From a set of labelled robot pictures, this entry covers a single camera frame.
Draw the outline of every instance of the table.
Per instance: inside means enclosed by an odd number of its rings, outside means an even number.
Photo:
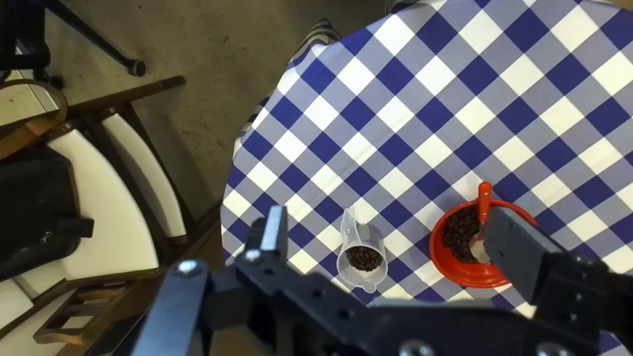
[[[336,278],[346,207],[384,233],[390,274],[362,300],[491,298],[427,254],[435,221],[491,179],[558,242],[633,268],[633,15],[574,0],[447,0],[406,7],[291,62],[236,142],[228,262],[249,223],[289,207],[289,262]],[[617,351],[617,339],[603,337]]]

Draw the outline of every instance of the screw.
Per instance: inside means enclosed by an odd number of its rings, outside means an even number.
[[[255,262],[259,256],[261,256],[259,248],[249,248],[249,250],[243,252],[243,258],[249,260],[249,262]]]
[[[184,258],[178,262],[178,270],[186,276],[198,274],[200,262],[194,258]]]
[[[536,356],[572,356],[572,351],[558,341],[540,341]]]
[[[408,339],[400,345],[400,356],[435,356],[435,349],[421,339]]]

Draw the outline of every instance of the black bag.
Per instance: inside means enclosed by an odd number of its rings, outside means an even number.
[[[69,161],[48,147],[0,163],[0,280],[63,258],[91,234],[71,181]]]

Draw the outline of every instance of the blue and white checkered tablecloth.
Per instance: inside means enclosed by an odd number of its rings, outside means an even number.
[[[633,13],[576,0],[447,0],[392,13],[291,62],[236,142],[228,262],[269,205],[289,262],[336,278],[346,207],[384,233],[386,298],[493,298],[427,254],[433,223],[491,179],[558,242],[633,268]],[[370,300],[378,294],[352,290]],[[613,337],[603,349],[619,351]]]

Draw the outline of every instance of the chair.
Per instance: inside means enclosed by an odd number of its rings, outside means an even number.
[[[0,0],[0,80],[4,80],[12,68],[34,68],[38,80],[50,80],[55,86],[63,84],[59,76],[50,76],[46,72],[52,58],[44,35],[46,9],[54,11],[91,39],[107,55],[127,66],[131,74],[145,74],[146,66],[143,60],[125,56],[59,0]]]

